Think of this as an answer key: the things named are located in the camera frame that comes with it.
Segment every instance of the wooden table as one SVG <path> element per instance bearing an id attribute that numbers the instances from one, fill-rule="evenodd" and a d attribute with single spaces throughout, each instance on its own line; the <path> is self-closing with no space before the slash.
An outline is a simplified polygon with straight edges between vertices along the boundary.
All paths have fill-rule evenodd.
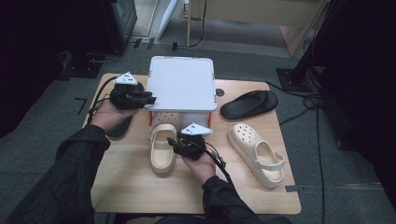
<path id="1" fill-rule="evenodd" d="M 110 77 L 106 74 L 99 88 Z M 145 87 L 147 76 L 134 76 Z M 285 186 L 294 186 L 288 154 L 283 142 L 275 110 L 243 122 L 253 127 L 273 147 L 285 156 L 285 179 L 275 189 L 263 187 L 227 140 L 227 131 L 237 122 L 225 120 L 219 109 L 237 96 L 253 90 L 269 90 L 266 83 L 251 81 L 216 80 L 216 88 L 225 91 L 218 97 L 218 109 L 212 115 L 213 133 L 205 138 L 227 162 L 226 170 L 245 203 L 256 214 L 298 214 L 301 211 L 296 191 L 287 192 Z M 103 93 L 113 89 L 107 84 Z M 225 180 L 218 169 L 218 176 Z M 96 212 L 108 213 L 164 213 L 203 214 L 201 185 L 177 156 L 175 168 L 169 174 L 156 174 L 149 166 L 149 112 L 141 109 L 132 119 L 127 133 L 111 140 L 92 187 L 92 205 Z"/>
<path id="2" fill-rule="evenodd" d="M 294 56 L 326 4 L 327 0 L 208 0 L 205 18 L 278 25 L 290 55 Z M 204 8 L 205 0 L 189 2 L 187 46 L 191 18 L 202 18 Z"/>

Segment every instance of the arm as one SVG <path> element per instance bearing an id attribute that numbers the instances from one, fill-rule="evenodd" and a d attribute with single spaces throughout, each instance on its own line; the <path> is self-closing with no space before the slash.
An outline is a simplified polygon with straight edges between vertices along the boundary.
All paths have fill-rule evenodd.
<path id="1" fill-rule="evenodd" d="M 90 223 L 91 187 L 110 142 L 106 131 L 137 113 L 104 101 L 92 123 L 61 143 L 55 163 L 9 214 L 6 223 Z"/>
<path id="2" fill-rule="evenodd" d="M 204 190 L 204 211 L 214 223 L 260 223 L 259 218 L 241 200 L 236 189 L 216 176 L 216 164 L 203 154 L 198 161 L 183 158 Z"/>

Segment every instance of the clog strap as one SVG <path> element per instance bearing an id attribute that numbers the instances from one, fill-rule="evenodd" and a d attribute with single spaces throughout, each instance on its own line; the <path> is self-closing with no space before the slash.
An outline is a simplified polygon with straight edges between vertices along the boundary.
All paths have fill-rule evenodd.
<path id="1" fill-rule="evenodd" d="M 273 165 L 267 165 L 267 164 L 263 164 L 259 161 L 255 161 L 255 165 L 257 167 L 260 167 L 264 170 L 267 171 L 278 171 L 280 169 L 283 168 L 283 166 L 285 166 L 285 158 L 278 152 L 274 152 L 276 159 L 278 160 L 278 163 L 273 164 Z"/>

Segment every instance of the black sleeve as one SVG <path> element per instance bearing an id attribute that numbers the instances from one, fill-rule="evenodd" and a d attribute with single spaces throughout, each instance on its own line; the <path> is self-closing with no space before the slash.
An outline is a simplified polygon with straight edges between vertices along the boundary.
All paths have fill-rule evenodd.
<path id="1" fill-rule="evenodd" d="M 90 223 L 91 187 L 110 142 L 87 125 L 61 143 L 55 163 L 9 214 L 6 223 Z"/>
<path id="2" fill-rule="evenodd" d="M 206 180 L 202 189 L 205 217 L 209 223 L 260 223 L 236 189 L 218 176 Z"/>

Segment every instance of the white triangle marker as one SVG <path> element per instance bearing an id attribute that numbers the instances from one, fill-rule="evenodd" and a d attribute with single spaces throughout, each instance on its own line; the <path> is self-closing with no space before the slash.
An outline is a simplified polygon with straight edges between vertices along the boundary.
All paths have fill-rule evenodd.
<path id="1" fill-rule="evenodd" d="M 131 72 L 127 72 L 113 80 L 116 84 L 137 85 L 136 79 L 132 76 Z"/>
<path id="2" fill-rule="evenodd" d="M 184 134 L 196 135 L 196 134 L 210 134 L 213 133 L 213 130 L 193 122 L 191 125 L 189 125 L 189 127 L 181 130 L 181 132 Z"/>

